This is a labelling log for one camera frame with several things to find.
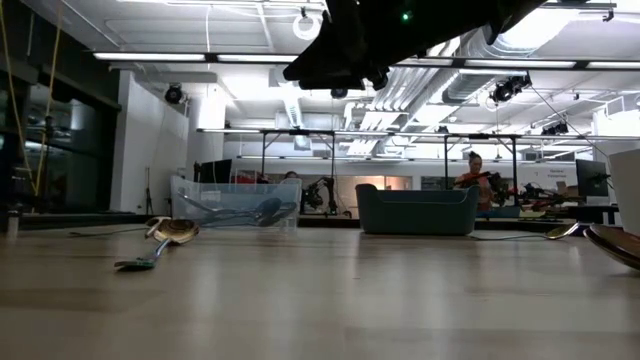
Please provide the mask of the black frame table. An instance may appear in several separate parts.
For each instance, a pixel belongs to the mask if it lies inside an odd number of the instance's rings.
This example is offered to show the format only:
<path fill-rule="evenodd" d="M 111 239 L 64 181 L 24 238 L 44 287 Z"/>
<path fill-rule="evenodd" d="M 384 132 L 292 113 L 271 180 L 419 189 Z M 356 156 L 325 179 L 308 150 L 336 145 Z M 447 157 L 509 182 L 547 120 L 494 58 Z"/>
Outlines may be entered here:
<path fill-rule="evenodd" d="M 521 135 L 516 134 L 489 134 L 489 133 L 429 133 L 429 132 L 413 132 L 413 133 L 397 133 L 397 136 L 408 136 L 418 139 L 438 139 L 443 142 L 444 146 L 444 171 L 445 176 L 449 176 L 449 157 L 448 152 L 454 147 L 454 143 L 450 139 L 468 140 L 472 142 L 493 142 L 506 148 L 512 156 L 512 180 L 513 185 L 506 191 L 513 198 L 515 205 L 520 204 L 518 198 L 518 175 L 517 175 L 517 140 Z"/>
<path fill-rule="evenodd" d="M 198 128 L 197 132 L 203 133 L 222 133 L 222 134 L 260 134 L 262 136 L 261 145 L 261 168 L 260 174 L 265 175 L 266 164 L 266 150 L 269 146 L 282 134 L 289 136 L 305 136 L 310 137 L 312 135 L 317 136 L 320 140 L 325 141 L 324 136 L 330 136 L 331 143 L 326 142 L 327 147 L 330 150 L 331 157 L 315 157 L 315 160 L 330 160 L 331 161 L 331 178 L 334 181 L 335 178 L 335 145 L 336 145 L 336 132 L 334 130 L 318 130 L 318 129 L 302 129 L 300 127 L 294 127 L 291 129 L 239 129 L 239 128 L 224 128 L 224 129 L 212 129 L 212 128 Z"/>

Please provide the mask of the black computer monitor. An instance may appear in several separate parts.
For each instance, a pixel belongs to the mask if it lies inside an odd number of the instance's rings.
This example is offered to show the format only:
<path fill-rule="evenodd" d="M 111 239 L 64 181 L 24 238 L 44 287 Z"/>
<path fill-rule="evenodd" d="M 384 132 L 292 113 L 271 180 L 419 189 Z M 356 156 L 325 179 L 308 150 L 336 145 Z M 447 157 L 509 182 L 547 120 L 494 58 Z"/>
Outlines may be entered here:
<path fill-rule="evenodd" d="M 200 183 L 227 184 L 231 179 L 232 160 L 204 162 L 199 165 Z"/>
<path fill-rule="evenodd" d="M 608 178 L 604 162 L 577 159 L 576 175 L 578 194 L 581 197 L 607 197 Z"/>

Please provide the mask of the silver spoon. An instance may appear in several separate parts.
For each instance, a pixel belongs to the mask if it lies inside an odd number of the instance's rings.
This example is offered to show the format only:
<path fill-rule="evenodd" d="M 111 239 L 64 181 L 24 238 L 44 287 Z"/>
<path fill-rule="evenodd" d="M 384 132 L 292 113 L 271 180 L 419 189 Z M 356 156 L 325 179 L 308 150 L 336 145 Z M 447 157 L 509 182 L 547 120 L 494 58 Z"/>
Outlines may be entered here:
<path fill-rule="evenodd" d="M 520 240 L 520 239 L 534 239 L 539 238 L 543 240 L 560 240 L 572 235 L 576 230 L 580 228 L 579 223 L 563 225 L 549 230 L 545 233 L 527 233 L 521 235 L 489 237 L 489 236 L 473 236 L 474 240 L 479 241 L 506 241 L 506 240 Z"/>
<path fill-rule="evenodd" d="M 213 223 L 224 220 L 231 220 L 236 218 L 249 218 L 252 220 L 258 220 L 261 214 L 255 209 L 251 210 L 239 210 L 239 209 L 214 209 L 188 197 L 183 193 L 179 193 L 178 197 L 184 200 L 187 204 L 195 207 L 204 212 L 204 215 L 199 218 L 201 223 Z"/>

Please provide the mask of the black aluminium table frame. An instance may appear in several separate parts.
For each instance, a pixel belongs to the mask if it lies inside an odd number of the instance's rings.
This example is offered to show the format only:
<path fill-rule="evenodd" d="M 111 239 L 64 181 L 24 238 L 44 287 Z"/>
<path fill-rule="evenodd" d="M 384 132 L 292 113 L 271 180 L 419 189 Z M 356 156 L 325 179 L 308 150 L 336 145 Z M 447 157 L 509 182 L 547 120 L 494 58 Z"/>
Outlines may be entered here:
<path fill-rule="evenodd" d="M 571 206 L 566 208 L 566 218 L 477 218 L 475 230 L 512 230 L 526 232 L 546 232 L 555 225 L 580 222 L 583 224 L 609 224 L 621 227 L 617 219 L 617 206 Z M 45 230 L 79 228 L 107 225 L 145 224 L 153 215 L 141 215 L 129 212 L 103 212 L 85 214 L 20 214 L 20 230 Z M 345 216 L 301 215 L 297 226 L 304 228 L 343 228 L 356 229 L 360 221 Z"/>

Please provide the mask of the iridescent spoon blue handle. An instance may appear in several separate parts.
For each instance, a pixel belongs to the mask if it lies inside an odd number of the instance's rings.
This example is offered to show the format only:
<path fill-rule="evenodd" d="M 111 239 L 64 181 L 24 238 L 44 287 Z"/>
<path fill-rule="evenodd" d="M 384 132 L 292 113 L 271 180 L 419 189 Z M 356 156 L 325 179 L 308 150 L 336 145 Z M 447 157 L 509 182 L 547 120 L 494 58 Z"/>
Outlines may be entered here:
<path fill-rule="evenodd" d="M 181 246 L 193 240 L 199 233 L 199 225 L 188 219 L 173 219 L 164 222 L 152 238 L 158 245 L 148 254 L 130 260 L 114 263 L 118 270 L 151 270 L 154 269 L 163 251 L 170 245 Z"/>

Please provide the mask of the white plastic bin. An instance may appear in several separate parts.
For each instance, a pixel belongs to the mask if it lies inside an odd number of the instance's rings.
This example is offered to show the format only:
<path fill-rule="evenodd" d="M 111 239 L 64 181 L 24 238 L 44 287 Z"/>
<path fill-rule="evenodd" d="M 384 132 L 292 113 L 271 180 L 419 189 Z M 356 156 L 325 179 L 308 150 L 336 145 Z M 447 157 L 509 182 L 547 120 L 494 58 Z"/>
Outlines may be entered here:
<path fill-rule="evenodd" d="M 640 237 L 640 149 L 612 154 L 609 165 L 622 227 Z"/>

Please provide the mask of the overhead beam with light strips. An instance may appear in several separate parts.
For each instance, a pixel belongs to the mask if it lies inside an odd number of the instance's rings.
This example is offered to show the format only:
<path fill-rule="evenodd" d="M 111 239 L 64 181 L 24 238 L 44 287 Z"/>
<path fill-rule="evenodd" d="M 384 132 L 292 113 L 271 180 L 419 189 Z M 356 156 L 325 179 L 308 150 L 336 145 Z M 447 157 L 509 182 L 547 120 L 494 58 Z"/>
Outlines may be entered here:
<path fill-rule="evenodd" d="M 285 65 L 297 55 L 252 53 L 153 53 L 153 52 L 93 52 L 101 61 L 140 63 L 203 63 Z M 469 58 L 427 56 L 410 57 L 392 67 L 425 67 L 455 69 L 501 69 L 540 71 L 640 72 L 640 60 L 619 59 L 543 59 L 543 58 Z"/>

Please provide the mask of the gold spoon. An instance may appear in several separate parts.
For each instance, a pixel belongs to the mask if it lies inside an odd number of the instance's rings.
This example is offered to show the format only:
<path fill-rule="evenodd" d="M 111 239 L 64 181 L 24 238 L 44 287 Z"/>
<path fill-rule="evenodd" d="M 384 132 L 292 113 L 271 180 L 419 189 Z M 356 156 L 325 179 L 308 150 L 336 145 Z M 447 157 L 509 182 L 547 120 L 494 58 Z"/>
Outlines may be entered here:
<path fill-rule="evenodd" d="M 170 217 L 157 216 L 153 217 L 145 222 L 147 230 L 145 231 L 145 238 L 153 237 L 159 227 L 166 221 L 170 220 Z"/>

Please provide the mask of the teal plastic bin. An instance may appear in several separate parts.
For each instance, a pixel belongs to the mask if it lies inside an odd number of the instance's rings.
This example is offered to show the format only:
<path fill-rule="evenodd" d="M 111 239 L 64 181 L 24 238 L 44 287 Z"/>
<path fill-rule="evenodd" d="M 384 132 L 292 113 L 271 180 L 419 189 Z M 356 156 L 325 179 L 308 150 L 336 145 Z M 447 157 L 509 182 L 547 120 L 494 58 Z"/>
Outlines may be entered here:
<path fill-rule="evenodd" d="M 359 222 L 367 234 L 465 236 L 475 227 L 479 186 L 453 190 L 355 187 Z"/>

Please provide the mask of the clear plastic bin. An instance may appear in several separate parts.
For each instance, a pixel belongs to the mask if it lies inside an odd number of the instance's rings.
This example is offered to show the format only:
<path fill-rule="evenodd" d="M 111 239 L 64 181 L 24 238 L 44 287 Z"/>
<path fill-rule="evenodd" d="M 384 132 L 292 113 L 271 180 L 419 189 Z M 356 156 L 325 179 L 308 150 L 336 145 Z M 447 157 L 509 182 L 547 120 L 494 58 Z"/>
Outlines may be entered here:
<path fill-rule="evenodd" d="M 196 183 L 173 176 L 172 215 L 201 227 L 273 227 L 299 215 L 302 181 L 278 184 Z"/>

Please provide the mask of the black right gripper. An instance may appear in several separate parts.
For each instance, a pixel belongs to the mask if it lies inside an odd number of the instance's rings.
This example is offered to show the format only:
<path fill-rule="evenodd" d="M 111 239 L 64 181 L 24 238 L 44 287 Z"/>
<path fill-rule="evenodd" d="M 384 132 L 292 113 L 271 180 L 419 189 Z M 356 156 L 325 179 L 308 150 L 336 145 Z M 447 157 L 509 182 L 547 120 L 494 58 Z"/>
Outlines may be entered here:
<path fill-rule="evenodd" d="M 388 67 L 426 52 L 421 38 L 430 0 L 326 0 L 339 47 L 309 46 L 283 76 L 305 90 L 376 90 L 387 85 Z"/>

